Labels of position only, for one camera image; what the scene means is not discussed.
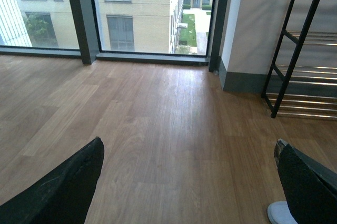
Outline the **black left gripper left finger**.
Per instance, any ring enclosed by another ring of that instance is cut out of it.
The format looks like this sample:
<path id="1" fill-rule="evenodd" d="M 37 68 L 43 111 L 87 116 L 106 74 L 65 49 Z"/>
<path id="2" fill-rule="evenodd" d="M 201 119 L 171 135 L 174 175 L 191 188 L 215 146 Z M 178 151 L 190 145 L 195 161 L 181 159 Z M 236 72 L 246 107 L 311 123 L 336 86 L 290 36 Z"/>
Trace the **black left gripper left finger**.
<path id="1" fill-rule="evenodd" d="M 1 223 L 84 223 L 104 160 L 100 137 L 1 205 Z"/>

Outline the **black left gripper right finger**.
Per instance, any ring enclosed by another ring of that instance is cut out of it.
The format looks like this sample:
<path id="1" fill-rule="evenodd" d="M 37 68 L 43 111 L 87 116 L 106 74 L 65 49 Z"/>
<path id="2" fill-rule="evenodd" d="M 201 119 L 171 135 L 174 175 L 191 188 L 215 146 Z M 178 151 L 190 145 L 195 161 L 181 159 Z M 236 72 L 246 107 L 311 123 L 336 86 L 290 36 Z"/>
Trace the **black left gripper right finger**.
<path id="1" fill-rule="evenodd" d="M 336 223 L 336 172 L 283 139 L 274 158 L 291 216 L 297 223 Z"/>

